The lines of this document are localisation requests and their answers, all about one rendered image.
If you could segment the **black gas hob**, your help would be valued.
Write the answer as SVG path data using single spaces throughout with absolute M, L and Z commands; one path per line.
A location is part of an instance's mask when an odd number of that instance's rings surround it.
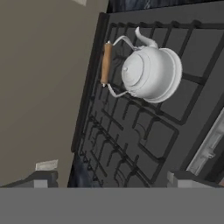
M 143 46 L 135 29 L 172 49 L 183 74 L 166 101 L 113 97 L 101 84 L 104 44 L 127 36 Z M 125 88 L 122 66 L 133 53 L 112 48 L 108 81 Z M 224 108 L 224 0 L 149 10 L 101 13 L 72 142 L 71 181 L 82 187 L 168 187 L 167 172 L 186 171 Z M 224 186 L 224 137 L 198 176 Z

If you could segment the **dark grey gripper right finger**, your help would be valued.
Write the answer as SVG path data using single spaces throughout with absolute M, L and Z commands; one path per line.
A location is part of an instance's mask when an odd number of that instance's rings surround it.
M 203 180 L 189 171 L 168 171 L 167 186 L 172 188 L 224 188 L 224 185 Z

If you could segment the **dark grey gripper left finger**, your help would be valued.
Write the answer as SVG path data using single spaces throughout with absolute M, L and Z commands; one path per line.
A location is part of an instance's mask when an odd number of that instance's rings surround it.
M 2 185 L 2 188 L 53 188 L 58 187 L 58 172 L 57 171 L 35 171 L 24 179 L 17 180 L 7 185 Z

